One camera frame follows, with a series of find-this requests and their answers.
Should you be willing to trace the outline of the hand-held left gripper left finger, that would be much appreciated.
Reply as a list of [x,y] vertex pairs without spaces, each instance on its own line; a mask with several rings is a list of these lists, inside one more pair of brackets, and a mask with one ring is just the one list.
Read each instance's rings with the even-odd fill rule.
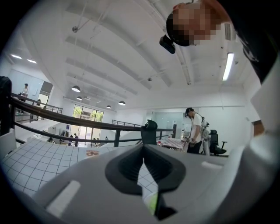
[[137,146],[83,159],[48,181],[32,197],[32,212],[47,224],[152,224],[142,196],[124,194],[105,176],[106,165]]

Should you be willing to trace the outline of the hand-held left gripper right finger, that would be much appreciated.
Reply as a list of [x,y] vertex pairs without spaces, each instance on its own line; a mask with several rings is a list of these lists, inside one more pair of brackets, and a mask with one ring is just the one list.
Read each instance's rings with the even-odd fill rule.
[[143,159],[158,185],[158,216],[145,224],[227,224],[224,200],[229,192],[224,157],[185,154],[143,147]]

